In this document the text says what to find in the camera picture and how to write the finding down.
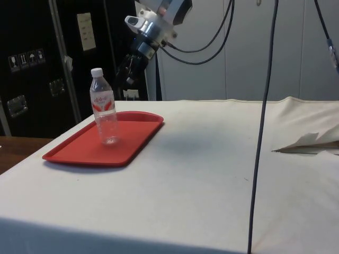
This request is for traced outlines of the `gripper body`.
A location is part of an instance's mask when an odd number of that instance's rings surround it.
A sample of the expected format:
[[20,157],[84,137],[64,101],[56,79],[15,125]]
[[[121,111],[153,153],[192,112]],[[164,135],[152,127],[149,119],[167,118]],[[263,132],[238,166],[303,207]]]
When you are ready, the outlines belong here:
[[133,55],[151,60],[157,52],[157,44],[152,41],[135,41],[133,43]]

